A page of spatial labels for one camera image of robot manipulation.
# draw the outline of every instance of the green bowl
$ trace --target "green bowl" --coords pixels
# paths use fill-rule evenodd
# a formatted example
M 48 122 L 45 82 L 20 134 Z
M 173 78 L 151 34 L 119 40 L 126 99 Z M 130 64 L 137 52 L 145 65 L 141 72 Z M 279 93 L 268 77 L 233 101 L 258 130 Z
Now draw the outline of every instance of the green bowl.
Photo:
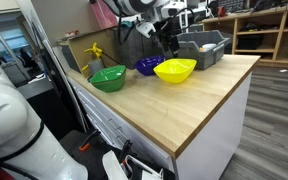
M 120 90 L 125 82 L 125 66 L 114 66 L 98 71 L 89 82 L 104 92 L 114 92 Z

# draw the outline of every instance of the wooden floor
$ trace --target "wooden floor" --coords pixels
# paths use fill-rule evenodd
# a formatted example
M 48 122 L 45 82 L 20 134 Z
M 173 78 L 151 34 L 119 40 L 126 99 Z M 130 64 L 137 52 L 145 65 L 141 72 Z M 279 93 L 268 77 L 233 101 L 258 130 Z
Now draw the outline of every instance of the wooden floor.
M 288 72 L 253 72 L 241 143 L 223 180 L 288 179 Z

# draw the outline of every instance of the shelving unit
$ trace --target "shelving unit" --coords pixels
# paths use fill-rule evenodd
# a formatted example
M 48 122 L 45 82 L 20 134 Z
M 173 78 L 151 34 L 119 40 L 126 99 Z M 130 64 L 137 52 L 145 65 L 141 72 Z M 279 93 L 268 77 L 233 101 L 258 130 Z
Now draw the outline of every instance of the shelving unit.
M 242 13 L 224 18 L 206 19 L 204 31 L 219 30 L 233 35 L 232 54 L 261 55 L 259 65 L 271 67 L 288 67 L 288 7 Z M 275 29 L 262 31 L 241 31 L 247 23 L 265 24 Z M 247 35 L 263 35 L 263 42 L 257 49 L 238 49 L 238 39 Z

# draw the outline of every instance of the yellow bowl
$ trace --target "yellow bowl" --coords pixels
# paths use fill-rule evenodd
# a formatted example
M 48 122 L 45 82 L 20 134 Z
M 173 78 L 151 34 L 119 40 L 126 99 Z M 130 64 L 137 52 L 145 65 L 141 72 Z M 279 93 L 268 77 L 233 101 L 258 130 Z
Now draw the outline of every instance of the yellow bowl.
M 170 83 L 183 82 L 194 70 L 194 59 L 169 59 L 154 68 L 156 75 Z

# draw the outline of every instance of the purple bowl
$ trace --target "purple bowl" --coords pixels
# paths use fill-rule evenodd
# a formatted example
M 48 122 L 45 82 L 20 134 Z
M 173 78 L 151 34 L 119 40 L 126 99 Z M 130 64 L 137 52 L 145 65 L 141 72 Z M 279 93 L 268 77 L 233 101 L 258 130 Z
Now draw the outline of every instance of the purple bowl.
M 144 76 L 155 75 L 153 69 L 164 62 L 164 56 L 153 56 L 149 58 L 143 58 L 136 62 L 135 68 Z

